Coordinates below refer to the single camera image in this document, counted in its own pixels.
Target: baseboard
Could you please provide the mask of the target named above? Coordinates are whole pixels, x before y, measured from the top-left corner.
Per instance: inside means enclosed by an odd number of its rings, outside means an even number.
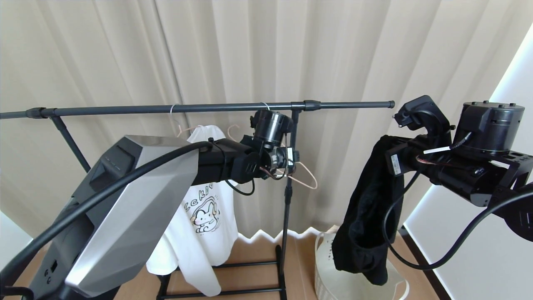
[[[398,232],[402,236],[403,240],[405,241],[405,244],[407,245],[407,247],[409,248],[411,253],[413,253],[413,256],[415,257],[415,259],[418,262],[418,264],[419,265],[427,265],[427,264],[429,264],[427,262],[426,258],[424,257],[424,255],[422,254],[422,252],[420,251],[420,249],[418,248],[417,244],[415,243],[415,241],[413,240],[413,238],[409,234],[409,232],[405,229],[405,227],[402,226],[398,230]],[[439,299],[441,299],[441,300],[451,300],[450,295],[448,294],[448,292],[446,292],[446,289],[444,289],[444,286],[442,286],[442,284],[441,284],[439,278],[437,278],[437,275],[435,274],[435,272],[432,271],[432,270],[431,271],[423,271],[423,272],[426,275],[427,280],[430,282],[431,286],[435,290],[435,293],[437,294]]]

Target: brown floor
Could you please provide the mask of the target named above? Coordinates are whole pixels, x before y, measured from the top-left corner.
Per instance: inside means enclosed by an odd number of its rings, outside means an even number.
[[[289,236],[287,239],[287,258],[285,266],[285,280],[287,284],[287,297],[290,300],[316,300],[314,293],[314,241],[316,235],[307,232],[301,238]],[[397,251],[406,259],[414,262],[415,259],[398,235],[394,243]],[[25,272],[17,281],[17,286],[27,286],[38,268],[43,257],[39,253]],[[253,243],[247,243],[239,239],[233,246],[228,263],[254,262],[261,260],[274,260],[274,244],[259,236]],[[389,260],[397,268],[398,272],[410,283],[410,292],[407,299],[410,300],[432,300],[438,299],[435,291],[428,282],[422,271],[414,270],[404,266],[392,254]],[[269,288],[277,285],[277,273],[275,265],[248,266],[228,269],[217,269],[215,273],[219,279],[222,290],[246,289],[246,288]],[[155,299],[159,289],[159,280],[143,269],[137,277],[122,285],[115,299]],[[196,293],[194,287],[187,284],[181,273],[174,272],[171,282],[168,285],[168,293]],[[6,297],[8,300],[20,299],[17,297]],[[277,292],[216,296],[210,299],[220,300],[270,300],[279,299]]]

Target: black garment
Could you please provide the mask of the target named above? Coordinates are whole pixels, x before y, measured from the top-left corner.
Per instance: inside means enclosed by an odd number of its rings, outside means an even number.
[[[332,243],[337,270],[363,273],[368,281],[380,286],[387,282],[387,245],[381,232],[383,218],[403,193],[403,176],[391,175],[385,159],[385,152],[393,148],[394,138],[382,136],[374,146],[353,191],[344,223]],[[386,225],[392,241],[398,229],[402,201],[391,212]]]

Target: white laundry basket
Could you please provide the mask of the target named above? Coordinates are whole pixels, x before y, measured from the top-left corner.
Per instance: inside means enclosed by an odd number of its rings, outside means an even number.
[[[406,289],[399,300],[405,300],[409,294],[409,283],[388,260],[389,280],[383,286],[372,285],[363,274],[338,271],[333,262],[334,237],[334,233],[322,232],[317,236],[314,244],[314,290],[318,300],[397,300],[396,288],[403,281],[406,283]],[[318,246],[320,238],[323,238],[323,241]]]

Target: curtain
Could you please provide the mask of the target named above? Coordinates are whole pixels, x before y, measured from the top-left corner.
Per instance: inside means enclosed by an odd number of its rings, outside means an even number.
[[[30,107],[394,100],[428,94],[451,123],[489,99],[533,22],[529,0],[2,1],[3,112]],[[297,148],[319,182],[295,184],[289,228],[342,222],[396,109],[302,113]],[[250,112],[63,118],[90,164],[123,135],[215,124],[240,139]],[[30,235],[49,226],[84,171],[51,121],[0,122],[0,209]],[[295,175],[311,179],[300,168]],[[419,179],[403,217],[429,187]],[[235,195],[239,231],[276,235],[285,182]],[[250,189],[249,184],[240,187]]]

